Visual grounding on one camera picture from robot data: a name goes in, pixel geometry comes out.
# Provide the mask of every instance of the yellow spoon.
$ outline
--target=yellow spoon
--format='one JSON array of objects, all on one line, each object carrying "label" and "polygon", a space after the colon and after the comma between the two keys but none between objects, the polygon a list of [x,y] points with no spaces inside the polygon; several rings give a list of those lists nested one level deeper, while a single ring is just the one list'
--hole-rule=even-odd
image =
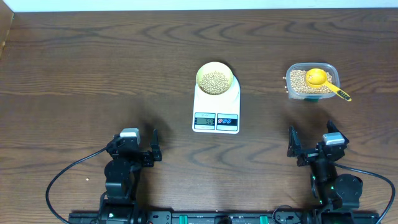
[{"label": "yellow spoon", "polygon": [[344,100],[351,101],[351,97],[346,92],[340,90],[337,86],[328,81],[328,75],[322,69],[313,68],[309,70],[305,75],[305,82],[311,88],[321,88],[325,85]]}]

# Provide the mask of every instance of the wooden table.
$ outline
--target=wooden table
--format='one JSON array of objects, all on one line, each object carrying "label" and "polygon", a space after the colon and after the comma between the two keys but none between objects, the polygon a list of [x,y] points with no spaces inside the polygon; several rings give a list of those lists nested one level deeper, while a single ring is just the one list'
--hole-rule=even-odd
[{"label": "wooden table", "polygon": [[[45,189],[64,167],[140,128],[159,130],[164,160],[145,169],[144,207],[273,210],[317,205],[309,167],[286,157],[288,127],[313,147],[332,119],[351,141],[339,163],[398,185],[398,9],[18,13],[0,61],[0,222],[59,223]],[[226,62],[241,83],[241,131],[194,133],[195,74]],[[353,97],[289,100],[286,70],[334,65]],[[51,189],[56,211],[97,210],[107,153]],[[340,174],[345,170],[338,169]],[[364,181],[361,209],[391,195]],[[398,222],[397,203],[384,223]]]}]

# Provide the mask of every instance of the black mount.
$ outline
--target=black mount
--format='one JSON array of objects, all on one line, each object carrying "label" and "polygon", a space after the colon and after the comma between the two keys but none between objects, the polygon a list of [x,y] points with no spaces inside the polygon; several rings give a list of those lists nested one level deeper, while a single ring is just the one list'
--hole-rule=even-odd
[{"label": "black mount", "polygon": [[162,160],[157,131],[152,135],[152,151],[139,150],[138,129],[128,129],[115,135],[107,145],[113,160],[105,167],[106,192],[101,196],[98,213],[70,213],[70,223],[85,224],[374,224],[376,213],[354,213],[359,207],[362,180],[349,174],[338,175],[332,162],[342,158],[349,143],[329,121],[324,141],[313,149],[303,150],[297,132],[290,127],[287,156],[297,157],[298,166],[311,167],[311,186],[321,205],[303,212],[274,213],[175,213],[171,211],[145,211],[136,201],[136,190],[143,167],[153,167]]}]

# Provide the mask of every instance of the white digital scale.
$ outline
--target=white digital scale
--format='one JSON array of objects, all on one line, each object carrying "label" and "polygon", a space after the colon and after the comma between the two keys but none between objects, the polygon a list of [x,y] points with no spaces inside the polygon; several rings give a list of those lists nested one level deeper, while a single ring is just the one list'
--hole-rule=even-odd
[{"label": "white digital scale", "polygon": [[[210,95],[200,88],[204,74],[221,72],[228,79],[229,88],[220,95]],[[202,133],[236,134],[239,132],[241,87],[231,69],[223,63],[210,62],[197,73],[193,102],[192,130]]]}]

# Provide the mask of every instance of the clear plastic container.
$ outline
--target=clear plastic container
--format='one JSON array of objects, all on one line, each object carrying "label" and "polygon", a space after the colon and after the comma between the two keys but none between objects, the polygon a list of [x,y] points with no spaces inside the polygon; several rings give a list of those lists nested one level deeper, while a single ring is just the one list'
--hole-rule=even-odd
[{"label": "clear plastic container", "polygon": [[329,97],[336,95],[335,93],[308,94],[308,93],[297,93],[296,91],[294,91],[294,89],[292,88],[292,84],[290,82],[291,71],[292,70],[308,71],[312,68],[320,68],[320,69],[323,69],[325,72],[328,72],[331,75],[332,84],[334,84],[337,87],[340,87],[340,81],[338,79],[337,70],[332,65],[330,65],[328,63],[297,63],[297,64],[290,66],[290,68],[286,72],[286,86],[287,86],[287,90],[289,91],[290,99],[319,100],[319,99],[325,99],[325,98],[329,98]]}]

